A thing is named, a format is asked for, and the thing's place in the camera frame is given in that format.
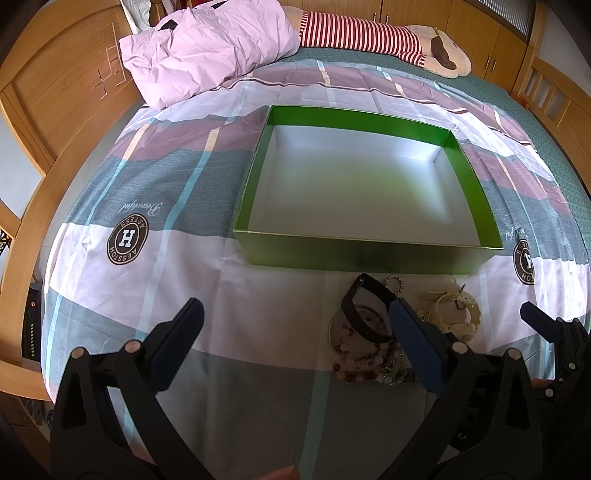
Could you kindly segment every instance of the pillowcase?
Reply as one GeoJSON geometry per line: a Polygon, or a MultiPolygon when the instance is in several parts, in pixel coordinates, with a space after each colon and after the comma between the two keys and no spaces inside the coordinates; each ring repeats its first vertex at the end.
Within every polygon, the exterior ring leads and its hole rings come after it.
{"type": "Polygon", "coordinates": [[[119,44],[144,100],[161,109],[293,55],[300,38],[277,0],[228,0],[176,11],[119,44]],[[170,20],[176,28],[160,30],[170,20]]]}

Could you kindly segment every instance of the window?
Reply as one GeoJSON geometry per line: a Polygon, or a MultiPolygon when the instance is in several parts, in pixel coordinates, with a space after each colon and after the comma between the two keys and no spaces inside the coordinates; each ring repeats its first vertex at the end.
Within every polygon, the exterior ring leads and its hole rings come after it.
{"type": "Polygon", "coordinates": [[[534,23],[535,0],[478,0],[493,12],[499,14],[524,37],[530,36],[534,23]]]}

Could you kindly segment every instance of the green box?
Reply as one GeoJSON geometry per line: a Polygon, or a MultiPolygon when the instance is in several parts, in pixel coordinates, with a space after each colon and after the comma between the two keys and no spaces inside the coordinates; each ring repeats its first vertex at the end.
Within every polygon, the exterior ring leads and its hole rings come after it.
{"type": "Polygon", "coordinates": [[[453,134],[378,113],[272,106],[234,234],[251,264],[468,274],[502,249],[453,134]]]}

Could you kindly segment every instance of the plush toy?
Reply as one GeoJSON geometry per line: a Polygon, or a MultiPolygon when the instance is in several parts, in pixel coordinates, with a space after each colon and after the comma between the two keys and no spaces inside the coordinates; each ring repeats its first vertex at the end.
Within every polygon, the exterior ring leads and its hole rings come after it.
{"type": "Polygon", "coordinates": [[[442,77],[465,77],[468,56],[444,32],[421,25],[393,27],[360,18],[283,7],[302,47],[347,48],[394,55],[442,77]]]}

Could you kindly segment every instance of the striped fabric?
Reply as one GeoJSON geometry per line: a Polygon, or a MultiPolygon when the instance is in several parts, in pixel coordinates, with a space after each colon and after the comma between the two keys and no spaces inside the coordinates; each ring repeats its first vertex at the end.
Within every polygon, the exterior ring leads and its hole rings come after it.
{"type": "Polygon", "coordinates": [[[300,37],[302,47],[385,53],[421,68],[425,63],[418,37],[406,27],[393,27],[341,15],[304,12],[300,37]]]}

